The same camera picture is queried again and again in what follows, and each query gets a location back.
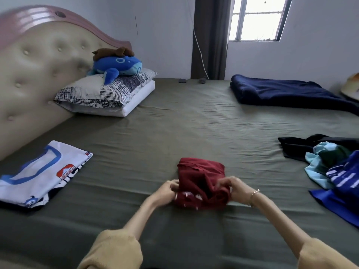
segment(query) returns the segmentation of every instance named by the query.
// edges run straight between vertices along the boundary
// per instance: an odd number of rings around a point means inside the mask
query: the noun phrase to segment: white wall
[[[337,90],[359,72],[359,0],[293,0],[278,42],[230,42],[225,79],[315,81]]]
[[[0,0],[0,13],[47,4],[71,10],[120,40],[161,78],[190,78],[195,0]]]

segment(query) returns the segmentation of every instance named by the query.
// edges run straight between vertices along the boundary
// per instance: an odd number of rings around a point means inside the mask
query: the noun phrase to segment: beige leather upholstery
[[[80,26],[47,22],[0,51],[0,160],[72,116],[52,100],[101,47],[114,48]]]

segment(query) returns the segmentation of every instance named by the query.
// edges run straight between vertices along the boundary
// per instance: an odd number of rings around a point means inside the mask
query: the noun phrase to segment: person
[[[153,211],[170,203],[176,195],[178,180],[165,182],[149,196],[121,230],[105,230],[96,238],[78,269],[139,269],[143,260],[138,242]],[[232,187],[233,201],[258,208],[283,237],[299,269],[358,269],[358,267],[318,239],[310,237],[290,220],[272,200],[237,177],[225,177],[218,185]]]

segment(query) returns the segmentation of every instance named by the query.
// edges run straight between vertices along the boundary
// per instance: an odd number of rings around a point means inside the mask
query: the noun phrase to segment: dark gray curtain
[[[194,28],[210,79],[224,79],[230,18],[231,0],[196,0]],[[193,36],[191,78],[205,76]]]

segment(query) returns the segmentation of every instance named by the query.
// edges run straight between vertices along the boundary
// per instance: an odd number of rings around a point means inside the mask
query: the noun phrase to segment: headboard
[[[22,7],[0,15],[0,160],[72,113],[56,92],[85,76],[98,48],[131,49],[69,10]]]

